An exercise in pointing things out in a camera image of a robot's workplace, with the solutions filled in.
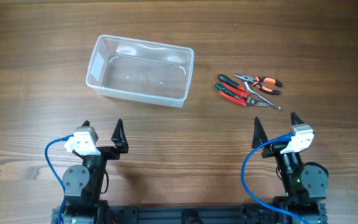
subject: pile of tools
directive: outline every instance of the pile of tools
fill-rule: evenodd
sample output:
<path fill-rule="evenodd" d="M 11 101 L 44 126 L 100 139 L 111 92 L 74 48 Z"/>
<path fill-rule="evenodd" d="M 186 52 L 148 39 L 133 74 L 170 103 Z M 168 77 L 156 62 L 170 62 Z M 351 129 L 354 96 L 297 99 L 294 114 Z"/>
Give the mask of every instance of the pile of tools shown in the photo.
<path fill-rule="evenodd" d="M 252 90 L 252 88 L 249 86 L 248 83 L 252 83 L 252 85 L 267 94 L 270 95 L 279 95 L 280 91 L 278 90 L 271 90 L 267 88 L 266 86 L 263 86 L 260 83 L 271 83 L 278 87 L 282 87 L 283 84 L 279 81 L 277 81 L 274 78 L 267 78 L 267 77 L 250 77 L 248 75 L 236 75 L 235 77 L 240 78 L 244 81 L 244 87 L 240 84 L 236 83 L 235 81 L 231 80 L 229 77 L 225 75 L 218 75 L 219 81 L 223 82 L 222 84 L 215 84 L 215 87 L 219 90 L 219 94 L 240 106 L 272 106 L 277 110 L 281 110 L 281 107 L 274 105 L 272 102 Z M 260 98 L 263 101 L 252 99 L 250 96 L 254 96 L 256 98 Z"/>

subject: black metal frame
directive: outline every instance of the black metal frame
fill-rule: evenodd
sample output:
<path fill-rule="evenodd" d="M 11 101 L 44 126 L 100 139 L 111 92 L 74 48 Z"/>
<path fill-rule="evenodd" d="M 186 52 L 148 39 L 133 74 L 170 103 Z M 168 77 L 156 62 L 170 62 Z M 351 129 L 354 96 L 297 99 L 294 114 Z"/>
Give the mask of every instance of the black metal frame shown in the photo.
<path fill-rule="evenodd" d="M 293 112 L 291 123 L 303 124 Z M 97 147 L 99 156 L 77 156 L 83 159 L 82 165 L 70 167 L 63 176 L 66 185 L 67 204 L 62 214 L 63 223 L 76 224 L 186 224 L 183 211 L 195 209 L 205 224 L 298 224 L 299 220 L 273 212 L 259 204 L 244 204 L 237 207 L 109 207 L 107 201 L 100 200 L 103 176 L 107 160 L 118 160 L 121 153 L 128 153 L 128 143 L 122 120 L 117 122 L 111 137 L 115 146 Z M 266 133 L 255 118 L 252 148 L 268 141 Z M 263 148 L 262 157 L 275 157 L 277 172 L 282 180 L 286 197 L 274 197 L 274 207 L 301 215 L 310 224 L 327 223 L 325 189 L 328 184 L 328 171 L 315 162 L 302 163 L 298 152 L 280 154 L 288 143 L 271 144 Z M 53 210 L 51 224 L 57 223 L 57 212 Z"/>

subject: white plastic box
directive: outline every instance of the white plastic box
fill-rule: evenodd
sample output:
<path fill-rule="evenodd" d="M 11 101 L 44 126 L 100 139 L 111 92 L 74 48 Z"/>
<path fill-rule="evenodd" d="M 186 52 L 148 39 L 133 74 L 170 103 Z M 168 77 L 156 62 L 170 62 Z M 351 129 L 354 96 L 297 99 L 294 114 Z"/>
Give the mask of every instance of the white plastic box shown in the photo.
<path fill-rule="evenodd" d="M 101 35 L 86 84 L 103 96 L 181 108 L 193 73 L 187 47 Z"/>

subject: wooden table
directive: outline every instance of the wooden table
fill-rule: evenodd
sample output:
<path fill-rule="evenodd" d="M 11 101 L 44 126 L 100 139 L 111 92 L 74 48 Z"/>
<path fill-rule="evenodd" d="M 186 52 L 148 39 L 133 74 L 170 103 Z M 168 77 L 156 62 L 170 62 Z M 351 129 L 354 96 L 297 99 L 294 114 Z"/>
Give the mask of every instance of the wooden table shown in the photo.
<path fill-rule="evenodd" d="M 188 98 L 169 108 L 99 96 L 85 85 L 101 34 L 195 51 Z M 217 75 L 243 73 L 284 83 L 269 98 L 284 110 L 241 108 L 221 98 Z M 108 163 L 111 205 L 253 202 L 240 182 L 254 118 L 269 138 L 296 111 L 316 133 L 304 162 L 330 171 L 330 223 L 358 223 L 358 3 L 116 2 L 0 5 L 0 223 L 49 223 L 63 193 L 45 145 L 86 119 L 109 137 L 119 118 L 129 153 Z M 80 160 L 50 149 L 58 174 Z M 283 195 L 274 159 L 255 155 L 246 173 L 266 202 Z"/>

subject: green handle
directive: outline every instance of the green handle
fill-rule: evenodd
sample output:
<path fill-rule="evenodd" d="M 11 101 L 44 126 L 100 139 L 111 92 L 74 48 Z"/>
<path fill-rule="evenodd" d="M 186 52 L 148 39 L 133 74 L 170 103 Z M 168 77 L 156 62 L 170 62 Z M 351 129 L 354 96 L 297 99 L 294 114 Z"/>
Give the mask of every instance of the green handle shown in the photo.
<path fill-rule="evenodd" d="M 226 89 L 222 84 L 215 84 L 215 88 L 218 90 L 222 90 L 225 94 L 229 95 L 229 96 L 236 96 L 236 94 L 234 94 L 232 91 Z"/>

